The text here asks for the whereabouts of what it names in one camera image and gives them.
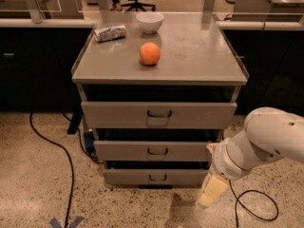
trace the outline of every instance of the power cord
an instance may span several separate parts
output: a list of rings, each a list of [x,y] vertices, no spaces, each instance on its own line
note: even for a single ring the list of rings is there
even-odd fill
[[[62,112],[62,114],[69,122],[71,121],[71,119],[64,112]],[[92,161],[95,163],[103,163],[102,161],[98,161],[98,158],[96,156],[92,156],[91,154],[89,154],[86,151],[86,148],[84,147],[83,142],[82,142],[82,134],[81,134],[79,127],[77,128],[77,132],[78,132],[78,136],[79,136],[79,144],[80,144],[81,149],[83,150],[84,154],[87,155],[89,158],[91,158]]]
[[[42,139],[44,139],[45,141],[49,142],[49,143],[52,143],[54,145],[56,145],[57,147],[60,147],[61,149],[63,149],[66,153],[66,156],[68,158],[68,161],[69,161],[69,165],[70,165],[70,170],[71,170],[71,185],[70,185],[70,191],[69,191],[69,198],[68,198],[68,205],[67,205],[67,209],[66,209],[66,220],[65,220],[65,228],[67,228],[68,226],[68,216],[69,216],[69,212],[70,212],[70,206],[71,206],[71,203],[72,203],[72,197],[73,197],[73,190],[74,190],[74,182],[75,182],[75,174],[74,174],[74,166],[73,166],[73,162],[72,162],[72,159],[69,155],[69,153],[67,152],[67,150],[62,146],[60,145],[59,143],[57,142],[54,142],[50,139],[48,139],[47,137],[43,136],[42,134],[40,134],[36,128],[34,127],[33,123],[32,123],[32,115],[33,113],[31,112],[30,115],[29,115],[29,122],[30,122],[30,126],[32,128],[32,130]]]
[[[229,180],[229,184],[230,184],[231,191],[232,191],[233,195],[234,195],[235,198],[236,198],[235,215],[236,215],[236,227],[237,227],[237,228],[239,227],[239,224],[238,224],[238,203],[239,203],[247,212],[249,212],[252,216],[254,216],[254,217],[257,218],[257,219],[260,219],[260,220],[262,220],[262,221],[268,221],[268,222],[269,222],[269,221],[274,221],[275,219],[277,219],[278,213],[279,213],[278,207],[277,207],[276,202],[275,202],[270,196],[268,196],[267,194],[265,194],[265,193],[263,193],[263,192],[257,191],[257,190],[247,190],[247,191],[241,193],[241,194],[237,197],[237,195],[236,195],[236,193],[235,193],[235,191],[234,191],[234,188],[233,188],[232,183],[231,183],[230,180]],[[263,195],[263,196],[265,196],[266,198],[268,198],[268,199],[274,204],[275,209],[276,209],[276,214],[274,215],[274,217],[273,217],[273,218],[263,218],[263,217],[260,217],[260,216],[256,215],[256,214],[255,214],[254,212],[252,212],[250,209],[248,209],[248,208],[239,200],[242,196],[244,196],[245,194],[248,194],[248,193],[259,193],[260,195]]]

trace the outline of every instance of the orange ball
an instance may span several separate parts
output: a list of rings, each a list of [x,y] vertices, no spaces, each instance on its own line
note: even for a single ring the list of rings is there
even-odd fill
[[[140,55],[143,64],[153,66],[161,58],[161,49],[155,43],[145,43],[140,48]]]

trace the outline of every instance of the white bowl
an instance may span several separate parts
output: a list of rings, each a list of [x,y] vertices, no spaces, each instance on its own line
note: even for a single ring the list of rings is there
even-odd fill
[[[153,34],[161,27],[163,14],[155,11],[144,11],[137,14],[136,19],[144,33]]]

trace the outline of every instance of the white robot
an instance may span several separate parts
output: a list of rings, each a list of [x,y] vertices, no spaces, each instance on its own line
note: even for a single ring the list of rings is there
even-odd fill
[[[202,185],[199,203],[207,207],[228,187],[261,164],[288,158],[304,163],[304,118],[262,107],[245,119],[244,129],[233,138],[211,143],[210,172]]]

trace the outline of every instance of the gray drawer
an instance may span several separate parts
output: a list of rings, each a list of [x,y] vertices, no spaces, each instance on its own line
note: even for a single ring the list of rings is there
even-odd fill
[[[209,162],[207,142],[115,142],[94,143],[100,161]]]
[[[82,102],[89,128],[224,129],[234,103]]]
[[[126,185],[198,185],[208,170],[134,170],[106,169],[104,180],[108,184]]]

